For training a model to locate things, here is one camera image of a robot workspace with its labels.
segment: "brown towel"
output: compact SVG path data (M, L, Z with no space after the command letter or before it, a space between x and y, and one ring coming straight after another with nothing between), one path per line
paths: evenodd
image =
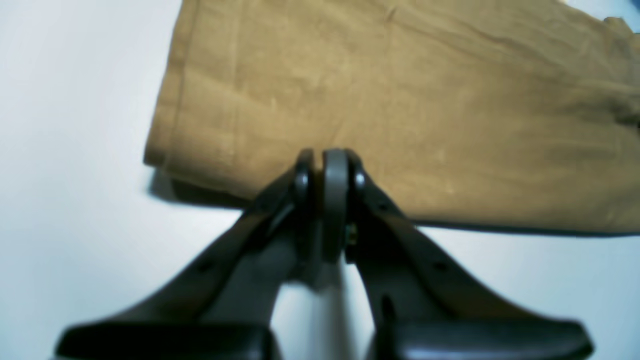
M349 147L416 220L640 231L639 37L557 0L184 0L145 163L251 198Z

